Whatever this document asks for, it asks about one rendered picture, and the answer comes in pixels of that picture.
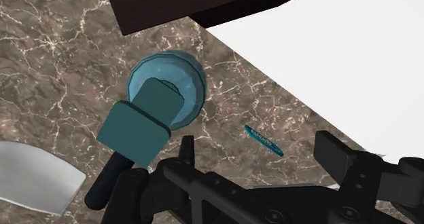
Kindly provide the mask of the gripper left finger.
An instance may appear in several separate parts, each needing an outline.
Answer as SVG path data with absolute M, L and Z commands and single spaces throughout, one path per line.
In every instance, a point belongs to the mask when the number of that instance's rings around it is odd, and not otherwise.
M 289 224 L 275 205 L 215 172 L 195 169 L 193 136 L 184 136 L 179 155 L 162 160 L 153 173 L 122 172 L 101 224 L 152 224 L 162 211 L 181 224 Z

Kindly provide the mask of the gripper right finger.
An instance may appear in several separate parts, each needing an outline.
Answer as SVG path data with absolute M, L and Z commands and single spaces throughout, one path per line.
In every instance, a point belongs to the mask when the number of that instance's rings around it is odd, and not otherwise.
M 375 204 L 391 202 L 414 224 L 424 224 L 424 159 L 397 164 L 368 151 L 353 150 L 325 130 L 315 133 L 313 156 L 339 184 L 328 224 L 395 224 L 378 221 Z

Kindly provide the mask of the blue pen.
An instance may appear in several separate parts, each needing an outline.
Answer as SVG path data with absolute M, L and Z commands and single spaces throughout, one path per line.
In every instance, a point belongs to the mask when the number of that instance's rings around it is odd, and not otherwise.
M 254 130 L 252 127 L 247 124 L 244 125 L 245 131 L 251 138 L 254 138 L 257 142 L 261 143 L 266 148 L 270 149 L 272 152 L 277 154 L 279 157 L 283 157 L 283 151 L 274 144 L 270 139 L 266 138 L 264 135 L 260 134 L 258 131 Z

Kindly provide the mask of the blue bowl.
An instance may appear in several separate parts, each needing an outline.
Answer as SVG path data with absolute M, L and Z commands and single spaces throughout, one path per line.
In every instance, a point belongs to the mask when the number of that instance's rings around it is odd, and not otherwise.
M 132 101 L 145 80 L 151 77 L 172 84 L 183 96 L 183 107 L 171 122 L 171 130 L 183 128 L 196 119 L 207 96 L 207 79 L 195 57 L 181 50 L 167 50 L 141 59 L 130 72 L 127 99 Z

